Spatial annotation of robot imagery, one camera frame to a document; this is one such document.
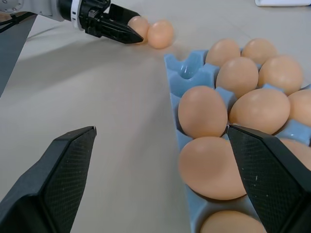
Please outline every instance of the egg carton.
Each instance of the egg carton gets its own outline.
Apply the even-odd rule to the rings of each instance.
[[[215,88],[216,78],[220,68],[211,64],[205,64],[207,53],[208,50],[192,51],[184,61],[178,61],[172,54],[164,56],[179,151],[192,140],[191,137],[184,134],[178,120],[178,104],[187,90],[199,85],[205,85],[215,89],[224,100],[228,112],[230,112],[231,107],[237,100],[233,92],[221,87]],[[262,88],[280,90],[269,84],[265,84]],[[276,136],[279,138],[294,139],[309,145],[311,128],[295,120],[290,120]],[[236,210],[259,220],[248,196],[228,201],[211,200],[195,193],[187,185],[185,187],[189,206],[191,233],[199,232],[204,221],[211,214],[221,210]]]

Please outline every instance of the egg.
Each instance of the egg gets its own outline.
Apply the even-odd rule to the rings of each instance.
[[[298,91],[303,83],[303,71],[294,58],[279,55],[268,59],[259,71],[258,85],[265,83],[281,88],[286,95]]]
[[[232,91],[237,98],[256,89],[258,68],[249,58],[237,57],[227,61],[219,70],[216,87]]]
[[[211,215],[200,233],[266,233],[254,218],[237,211],[220,211]]]
[[[239,45],[232,39],[222,39],[216,42],[208,51],[205,62],[221,67],[227,61],[240,57]]]
[[[164,49],[173,43],[174,28],[167,20],[154,23],[148,30],[148,44],[155,49]]]
[[[246,195],[229,141],[201,137],[190,141],[179,155],[179,173],[193,191],[216,200]]]
[[[288,96],[291,103],[290,119],[311,127],[311,90],[301,90]]]
[[[242,56],[252,59],[255,63],[263,65],[269,58],[277,55],[273,44],[263,38],[249,41],[242,50]]]
[[[273,134],[287,121],[290,101],[275,89],[257,89],[239,98],[229,114],[229,121]]]
[[[141,16],[135,16],[130,19],[128,22],[128,26],[130,26],[135,32],[138,33],[144,40],[141,43],[147,42],[147,33],[149,29],[148,20]]]
[[[219,137],[225,131],[228,114],[217,91],[207,86],[196,86],[180,99],[178,119],[184,133],[192,138]]]
[[[311,170],[311,148],[294,140],[281,139],[281,142],[299,159],[299,161]]]

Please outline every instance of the robotic arm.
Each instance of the robotic arm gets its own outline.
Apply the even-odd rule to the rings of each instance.
[[[87,34],[105,36],[125,44],[143,41],[127,25],[132,17],[139,14],[111,4],[110,0],[0,0],[0,12],[32,12],[57,21],[68,20]]]

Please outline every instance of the egg carton cup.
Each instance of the egg carton cup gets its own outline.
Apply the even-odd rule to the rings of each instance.
[[[179,101],[187,90],[199,85],[205,85],[215,89],[224,100],[228,112],[230,112],[233,104],[237,101],[233,92],[221,87],[215,88],[216,78],[220,68],[211,64],[205,64],[207,53],[208,50],[192,51],[184,61],[178,61],[172,54],[164,56],[179,151],[192,140],[191,137],[185,135],[178,120]],[[269,84],[265,84],[262,88],[272,88],[282,91]],[[311,128],[295,120],[290,120],[276,136],[279,138],[294,139],[309,145]],[[222,138],[229,140],[226,134]],[[192,191],[187,185],[185,185],[185,189],[189,206],[191,233],[199,232],[204,221],[213,213],[221,210],[236,210],[259,220],[248,196],[235,200],[219,201],[203,197]]]

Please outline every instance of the white object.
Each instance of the white object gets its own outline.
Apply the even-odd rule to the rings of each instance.
[[[58,2],[59,0],[0,0],[0,12],[10,14],[32,12],[57,21],[63,21],[64,19],[59,13]]]
[[[82,0],[72,0],[70,14],[71,14],[71,22],[72,22],[74,28],[77,28],[77,29],[83,31],[83,28],[82,28],[82,26],[80,24],[80,20],[79,20],[81,2],[82,2]]]
[[[257,6],[309,6],[311,0],[255,0]]]

